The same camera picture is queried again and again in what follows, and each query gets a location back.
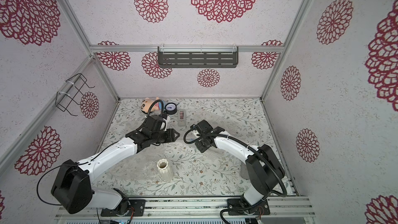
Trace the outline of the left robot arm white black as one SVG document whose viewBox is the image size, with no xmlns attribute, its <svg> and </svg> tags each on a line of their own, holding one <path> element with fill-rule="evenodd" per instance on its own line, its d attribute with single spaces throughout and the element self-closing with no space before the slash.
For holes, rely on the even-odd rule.
<svg viewBox="0 0 398 224">
<path fill-rule="evenodd" d="M 129 197 L 117 188 L 93 188 L 92 182 L 117 163 L 151 145 L 175 142 L 180 134 L 168 128 L 168 122 L 166 115 L 149 116 L 139 128 L 103 151 L 77 162 L 65 161 L 53 184 L 52 196 L 69 214 L 77 214 L 85 208 L 102 208 L 115 215 L 125 215 L 131 209 Z"/>
</svg>

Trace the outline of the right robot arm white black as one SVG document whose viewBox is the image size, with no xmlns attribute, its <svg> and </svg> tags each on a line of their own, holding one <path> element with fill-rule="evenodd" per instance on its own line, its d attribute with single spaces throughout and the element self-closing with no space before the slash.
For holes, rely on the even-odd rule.
<svg viewBox="0 0 398 224">
<path fill-rule="evenodd" d="M 204 153 L 211 147 L 233 155 L 246 165 L 251 186 L 241 197 L 243 206 L 252 206 L 270 195 L 287 197 L 283 178 L 286 172 L 268 145 L 253 146 L 230 135 L 224 128 L 213 128 L 206 120 L 193 124 L 184 134 L 186 144 Z"/>
</svg>

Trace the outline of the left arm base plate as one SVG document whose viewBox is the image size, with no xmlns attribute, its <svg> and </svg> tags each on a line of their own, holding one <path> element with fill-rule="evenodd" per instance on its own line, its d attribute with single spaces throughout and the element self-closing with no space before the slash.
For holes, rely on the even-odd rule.
<svg viewBox="0 0 398 224">
<path fill-rule="evenodd" d="M 144 215 L 146 200 L 143 199 L 129 199 L 122 201 L 116 209 L 102 209 L 101 217 L 142 217 Z"/>
</svg>

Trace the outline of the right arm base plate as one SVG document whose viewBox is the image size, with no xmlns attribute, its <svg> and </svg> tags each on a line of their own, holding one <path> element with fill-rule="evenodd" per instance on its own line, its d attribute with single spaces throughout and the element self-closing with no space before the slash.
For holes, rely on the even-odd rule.
<svg viewBox="0 0 398 224">
<path fill-rule="evenodd" d="M 267 200 L 260 200 L 255 204 L 249 204 L 244 199 L 227 199 L 229 215 L 269 215 L 270 208 Z"/>
</svg>

